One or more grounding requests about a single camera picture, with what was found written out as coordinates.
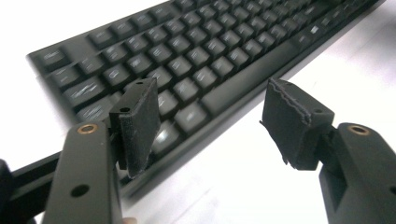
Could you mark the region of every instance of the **keyboard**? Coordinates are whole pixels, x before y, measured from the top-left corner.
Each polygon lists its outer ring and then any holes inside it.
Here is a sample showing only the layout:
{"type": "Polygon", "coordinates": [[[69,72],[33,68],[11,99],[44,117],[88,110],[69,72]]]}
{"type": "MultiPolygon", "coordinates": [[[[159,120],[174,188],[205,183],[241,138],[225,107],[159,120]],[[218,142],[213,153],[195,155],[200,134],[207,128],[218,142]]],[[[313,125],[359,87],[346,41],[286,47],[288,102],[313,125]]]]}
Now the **keyboard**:
{"type": "Polygon", "coordinates": [[[162,126],[149,166],[134,180],[120,172],[121,195],[132,194],[375,2],[174,0],[28,57],[75,123],[106,120],[132,83],[157,78],[162,126]]]}

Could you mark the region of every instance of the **brass screw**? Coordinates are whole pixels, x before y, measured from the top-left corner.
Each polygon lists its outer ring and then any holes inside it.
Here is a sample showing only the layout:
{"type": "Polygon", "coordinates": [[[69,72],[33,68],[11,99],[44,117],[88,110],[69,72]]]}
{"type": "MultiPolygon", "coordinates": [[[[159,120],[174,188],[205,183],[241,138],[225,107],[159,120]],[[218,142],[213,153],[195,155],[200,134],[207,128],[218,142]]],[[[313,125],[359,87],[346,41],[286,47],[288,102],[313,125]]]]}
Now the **brass screw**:
{"type": "Polygon", "coordinates": [[[363,135],[363,136],[367,136],[370,134],[370,131],[366,128],[363,128],[361,126],[358,125],[349,125],[347,127],[351,132],[358,134],[358,135],[363,135]]]}
{"type": "Polygon", "coordinates": [[[98,128],[99,127],[96,124],[85,124],[79,127],[77,132],[80,134],[94,133],[98,128]]]}

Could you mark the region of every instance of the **white desk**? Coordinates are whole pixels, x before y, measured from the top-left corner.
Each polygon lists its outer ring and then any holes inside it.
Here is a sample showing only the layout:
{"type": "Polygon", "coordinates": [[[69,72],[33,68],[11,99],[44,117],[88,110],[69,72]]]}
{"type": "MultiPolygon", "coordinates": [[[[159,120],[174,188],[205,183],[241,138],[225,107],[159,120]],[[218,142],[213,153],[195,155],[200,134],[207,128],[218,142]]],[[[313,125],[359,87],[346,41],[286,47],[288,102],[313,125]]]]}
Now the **white desk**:
{"type": "MultiPolygon", "coordinates": [[[[16,170],[62,149],[70,124],[25,56],[161,1],[12,1],[0,4],[0,158],[16,170]]],[[[335,113],[396,149],[396,1],[388,0],[285,75],[335,113]]],[[[259,124],[264,93],[240,120],[138,202],[139,223],[327,223],[316,172],[285,166],[259,124]]]]}

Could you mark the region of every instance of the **computer keyboard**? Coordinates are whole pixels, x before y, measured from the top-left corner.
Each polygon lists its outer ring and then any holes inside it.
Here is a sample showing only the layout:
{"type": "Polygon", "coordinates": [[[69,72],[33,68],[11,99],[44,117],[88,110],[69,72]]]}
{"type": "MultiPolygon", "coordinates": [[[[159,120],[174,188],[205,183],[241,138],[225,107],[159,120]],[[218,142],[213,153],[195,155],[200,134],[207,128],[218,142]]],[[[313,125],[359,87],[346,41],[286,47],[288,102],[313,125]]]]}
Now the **computer keyboard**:
{"type": "Polygon", "coordinates": [[[106,120],[132,83],[157,78],[150,166],[134,180],[120,173],[121,194],[133,193],[375,2],[173,0],[29,58],[75,123],[106,120]]]}

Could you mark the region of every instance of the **spacebar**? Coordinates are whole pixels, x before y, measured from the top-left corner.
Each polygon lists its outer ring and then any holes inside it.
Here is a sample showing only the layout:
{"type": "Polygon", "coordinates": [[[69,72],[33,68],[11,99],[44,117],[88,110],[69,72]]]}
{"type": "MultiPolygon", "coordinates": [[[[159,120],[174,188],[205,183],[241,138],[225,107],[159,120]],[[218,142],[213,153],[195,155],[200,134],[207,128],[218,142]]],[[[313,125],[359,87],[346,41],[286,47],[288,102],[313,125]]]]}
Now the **spacebar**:
{"type": "Polygon", "coordinates": [[[218,115],[264,82],[297,54],[298,49],[289,40],[282,43],[205,95],[201,100],[202,104],[212,116],[218,115]]]}

